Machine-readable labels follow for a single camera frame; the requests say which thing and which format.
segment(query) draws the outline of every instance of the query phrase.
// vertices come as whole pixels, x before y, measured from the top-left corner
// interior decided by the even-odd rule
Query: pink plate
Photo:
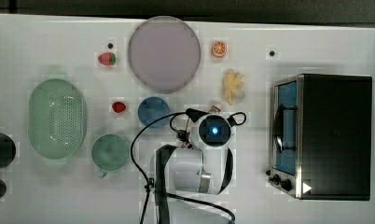
[[[193,78],[200,64],[199,39],[183,21],[160,16],[132,34],[129,62],[135,75],[156,91],[176,91]]]

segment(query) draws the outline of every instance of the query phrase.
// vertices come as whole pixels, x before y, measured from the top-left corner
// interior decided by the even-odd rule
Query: blue bowl
[[[159,97],[152,96],[146,98],[138,106],[138,118],[146,126],[156,119],[170,114],[170,108],[167,103]],[[167,124],[169,118],[159,120],[149,126],[149,128],[161,128]]]

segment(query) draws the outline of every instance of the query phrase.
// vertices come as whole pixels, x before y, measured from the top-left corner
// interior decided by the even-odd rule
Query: oven handle
[[[284,136],[284,111],[285,110],[298,110],[296,106],[278,106],[277,113],[274,119],[274,142],[280,153],[285,150],[283,147],[283,136]]]

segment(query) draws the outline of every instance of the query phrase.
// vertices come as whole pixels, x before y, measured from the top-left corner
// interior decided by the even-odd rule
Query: oven knob
[[[280,184],[280,180],[281,178],[278,175],[274,175],[271,179],[272,183],[274,183],[274,185],[277,185],[277,186]]]
[[[285,189],[286,191],[290,191],[292,189],[292,183],[290,182],[289,179],[285,179],[280,182],[281,183],[281,188]]]

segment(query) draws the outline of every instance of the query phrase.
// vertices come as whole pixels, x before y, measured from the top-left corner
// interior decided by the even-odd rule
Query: green mug
[[[129,157],[129,140],[113,133],[99,137],[91,150],[91,158],[100,168],[100,178],[104,178],[108,172],[119,170],[126,164]]]

